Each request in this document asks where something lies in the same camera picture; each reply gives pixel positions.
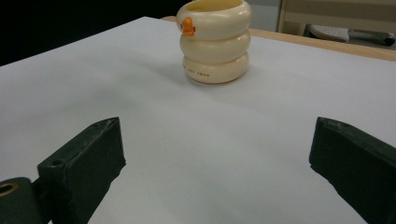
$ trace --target table edge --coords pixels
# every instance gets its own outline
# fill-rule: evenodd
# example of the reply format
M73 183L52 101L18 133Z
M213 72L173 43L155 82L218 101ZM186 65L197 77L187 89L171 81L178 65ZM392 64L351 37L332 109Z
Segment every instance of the table edge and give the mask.
M161 18L164 21L176 21L175 16L167 16ZM281 34L271 31L264 31L258 29L249 29L251 35L274 39L284 42L289 42L293 44L305 45L309 47L319 48L319 49L328 49L348 54L359 55L363 57L381 59L386 61L396 62L396 52L390 49L377 49L372 47L360 46L360 45L352 45L347 43L339 43L329 40L315 39L305 36L299 35L287 35Z

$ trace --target cup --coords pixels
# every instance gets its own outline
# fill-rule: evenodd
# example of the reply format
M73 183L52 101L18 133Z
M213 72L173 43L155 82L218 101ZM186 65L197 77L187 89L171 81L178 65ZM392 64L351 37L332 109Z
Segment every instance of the cup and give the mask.
M223 83L248 70L251 7L243 0L195 0L177 12L183 67L192 79Z

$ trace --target wooden table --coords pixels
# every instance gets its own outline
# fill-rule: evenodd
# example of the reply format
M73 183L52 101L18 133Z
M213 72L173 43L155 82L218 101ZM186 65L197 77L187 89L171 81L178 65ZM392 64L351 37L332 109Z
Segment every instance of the wooden table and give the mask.
M176 17L175 16L164 17L163 20L176 21ZM364 57L377 58L377 59L396 62L396 51L389 49L376 49L371 47L338 43L328 40L299 36L299 35L287 35L287 34L281 34L281 33L275 33L275 32L257 30L257 29L250 29L250 33L252 35L263 38L280 40L280 41L311 46L320 49L330 49L339 52L360 55Z
M90 223L365 223L308 157L319 116L396 146L396 63L253 36L247 72L208 85L180 36L140 18L1 66L0 180L119 117L127 165Z

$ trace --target stacked ring cup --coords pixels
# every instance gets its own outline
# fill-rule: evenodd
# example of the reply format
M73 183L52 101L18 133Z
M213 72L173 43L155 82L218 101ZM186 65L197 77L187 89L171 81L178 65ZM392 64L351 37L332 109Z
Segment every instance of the stacked ring cup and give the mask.
M234 80L248 70L250 5L243 0L196 0L177 12L183 66L204 83Z

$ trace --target orange sticker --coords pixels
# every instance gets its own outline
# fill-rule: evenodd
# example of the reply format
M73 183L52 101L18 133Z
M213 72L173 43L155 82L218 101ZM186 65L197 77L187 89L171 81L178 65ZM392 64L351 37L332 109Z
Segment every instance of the orange sticker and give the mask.
M192 18L188 17L181 23L183 35L194 36L195 27L192 25Z

